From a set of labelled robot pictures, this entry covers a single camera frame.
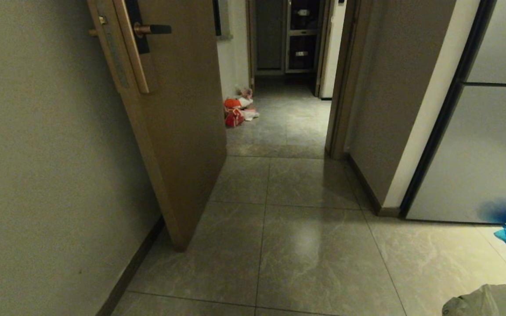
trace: black door handle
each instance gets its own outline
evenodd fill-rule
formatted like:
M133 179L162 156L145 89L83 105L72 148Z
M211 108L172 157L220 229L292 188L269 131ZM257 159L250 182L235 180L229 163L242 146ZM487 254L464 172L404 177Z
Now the black door handle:
M170 25L141 25L139 22L134 23L134 33L142 38L143 36L150 34L171 34Z

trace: tiled floor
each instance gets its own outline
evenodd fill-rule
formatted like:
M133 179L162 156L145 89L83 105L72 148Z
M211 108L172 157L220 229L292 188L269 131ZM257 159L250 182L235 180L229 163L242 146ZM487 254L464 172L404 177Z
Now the tiled floor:
M497 228L377 218L341 162L228 156L210 199L185 253L162 233L115 316L440 315L506 284Z
M306 85L265 79L257 80L252 106L259 118L227 128L228 155L323 158L331 101Z

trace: gray cloth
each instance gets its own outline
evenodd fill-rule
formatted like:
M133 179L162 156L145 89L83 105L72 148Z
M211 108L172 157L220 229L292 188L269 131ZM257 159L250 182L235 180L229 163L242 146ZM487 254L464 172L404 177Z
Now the gray cloth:
M506 316L506 285L486 284L474 292L451 298L443 316Z

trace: pile of items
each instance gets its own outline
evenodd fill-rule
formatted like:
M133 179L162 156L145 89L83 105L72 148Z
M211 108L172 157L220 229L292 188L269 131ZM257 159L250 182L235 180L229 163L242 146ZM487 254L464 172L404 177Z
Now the pile of items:
M255 108L251 108L253 103L253 90L250 88L241 89L241 96L227 98L224 102L225 124L235 127L243 121L251 121L259 117Z

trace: door panel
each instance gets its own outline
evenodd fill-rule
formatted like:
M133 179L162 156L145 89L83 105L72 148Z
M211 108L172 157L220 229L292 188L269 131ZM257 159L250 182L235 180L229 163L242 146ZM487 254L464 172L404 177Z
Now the door panel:
M144 24L172 28L172 34L147 36L149 53L142 57L148 61L145 73L154 79L149 93L138 88L116 16L120 12L104 0L88 3L115 82L121 77L118 63L125 73L128 85L116 86L167 230L174 246L184 250L226 155L212 2L139 2ZM101 25L103 14L107 24Z

